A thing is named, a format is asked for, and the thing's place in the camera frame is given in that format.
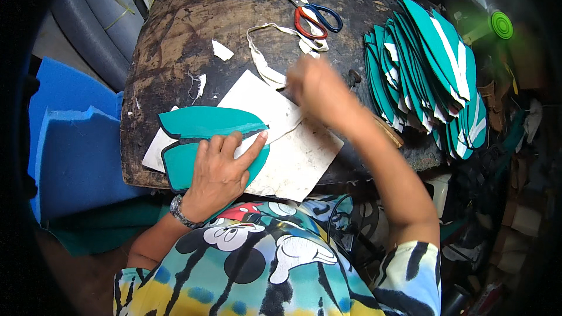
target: blue scissor handle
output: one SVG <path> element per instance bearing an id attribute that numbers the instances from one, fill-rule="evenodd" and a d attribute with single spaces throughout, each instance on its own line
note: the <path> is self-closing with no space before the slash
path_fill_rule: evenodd
<path id="1" fill-rule="evenodd" d="M 343 28 L 342 18 L 334 10 L 332 10 L 330 8 L 327 8 L 325 6 L 322 6 L 322 5 L 318 5 L 318 4 L 305 4 L 303 7 L 312 10 L 312 12 L 320 20 L 322 25 L 324 25 L 329 31 L 337 33 L 337 32 L 342 30 L 342 28 Z M 327 12 L 328 14 L 332 15 L 335 18 L 335 20 L 338 22 L 338 26 L 334 27 L 334 26 L 330 25 L 328 23 L 328 21 L 326 20 L 326 18 L 324 18 L 324 16 L 322 16 L 322 14 L 320 14 L 320 11 L 324 11 L 324 12 Z"/>

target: person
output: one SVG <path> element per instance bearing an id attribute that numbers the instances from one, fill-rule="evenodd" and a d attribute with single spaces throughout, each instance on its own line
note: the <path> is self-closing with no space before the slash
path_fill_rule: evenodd
<path id="1" fill-rule="evenodd" d="M 439 315 L 439 221 L 425 186 L 327 61 L 300 58 L 287 84 L 303 112 L 346 137 L 373 175 L 393 247 L 375 288 L 327 238 L 341 196 L 239 203 L 193 224 L 242 195 L 267 138 L 261 132 L 234 159 L 242 135 L 233 132 L 199 143 L 192 187 L 172 203 L 181 215 L 166 214 L 133 243 L 115 276 L 116 315 Z M 345 200 L 340 217 L 351 207 Z M 332 232 L 348 220 L 337 223 Z"/>

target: blue foam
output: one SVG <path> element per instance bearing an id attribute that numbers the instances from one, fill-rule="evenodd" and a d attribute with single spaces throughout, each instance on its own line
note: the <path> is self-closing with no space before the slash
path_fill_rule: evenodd
<path id="1" fill-rule="evenodd" d="M 38 221 L 150 193 L 123 182 L 119 120 L 95 107 L 47 108 L 38 136 L 34 213 Z"/>
<path id="2" fill-rule="evenodd" d="M 47 108 L 51 110 L 86 111 L 93 105 L 97 109 L 121 118 L 122 94 L 115 92 L 85 73 L 45 57 L 37 79 L 39 90 L 29 102 L 29 128 L 31 135 L 28 173 L 35 178 L 35 155 L 39 130 Z"/>

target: scissors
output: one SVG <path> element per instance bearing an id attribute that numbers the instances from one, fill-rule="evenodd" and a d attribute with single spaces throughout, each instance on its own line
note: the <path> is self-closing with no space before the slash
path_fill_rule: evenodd
<path id="1" fill-rule="evenodd" d="M 295 4 L 297 6 L 297 9 L 295 9 L 295 11 L 294 11 L 294 26 L 297 28 L 297 31 L 299 31 L 306 38 L 313 39 L 313 40 L 314 39 L 325 39 L 328 36 L 328 32 L 326 31 L 326 28 L 329 31 L 332 31 L 334 33 L 337 33 L 337 32 L 342 30 L 342 28 L 343 28 L 342 18 L 334 10 L 326 8 L 325 6 L 322 6 L 322 5 L 307 4 L 307 3 L 304 3 L 302 0 L 291 0 L 291 2 L 293 2 L 293 4 Z M 318 19 L 320 20 L 322 25 L 319 24 L 316 20 L 309 17 L 305 13 L 305 11 L 302 10 L 303 8 L 311 10 L 316 15 L 316 17 L 318 17 Z M 334 27 L 334 26 L 330 25 L 328 23 L 328 21 L 326 20 L 326 18 L 324 18 L 324 16 L 322 16 L 322 14 L 320 14 L 320 11 L 324 11 L 324 12 L 327 12 L 328 14 L 332 15 L 335 18 L 335 20 L 338 22 L 338 26 Z M 302 28 L 302 26 L 301 26 L 301 17 L 310 21 L 313 25 L 318 27 L 319 30 L 322 31 L 322 35 L 321 36 L 315 36 L 312 33 L 306 32 L 304 30 L 304 28 Z"/>

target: wooden table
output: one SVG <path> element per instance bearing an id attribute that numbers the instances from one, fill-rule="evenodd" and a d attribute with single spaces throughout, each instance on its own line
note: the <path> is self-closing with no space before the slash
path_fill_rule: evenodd
<path id="1" fill-rule="evenodd" d="M 343 19 L 339 33 L 329 32 L 329 51 L 322 53 L 340 73 L 360 72 L 364 81 L 365 63 L 362 34 L 373 25 L 384 25 L 393 10 L 393 0 L 310 0 L 338 12 Z M 288 0 L 155 0 L 143 26 L 133 64 L 125 85 L 121 114 L 121 163 L 125 183 L 135 186 L 169 188 L 166 175 L 145 168 L 141 162 L 159 123 L 158 113 L 174 105 L 186 107 L 197 95 L 197 82 L 187 76 L 207 74 L 203 96 L 195 105 L 216 106 L 242 73 L 255 68 L 246 30 L 275 22 L 294 27 L 294 6 Z M 251 33 L 253 41 L 272 68 L 284 73 L 300 56 L 299 39 L 274 28 Z M 227 46 L 234 56 L 222 61 L 213 54 L 211 40 Z M 357 88 L 359 99 L 370 109 L 373 101 L 367 83 Z M 443 162 L 431 137 L 406 135 L 401 151 L 417 171 Z M 365 181 L 370 176 L 351 145 L 346 142 L 319 184 Z"/>

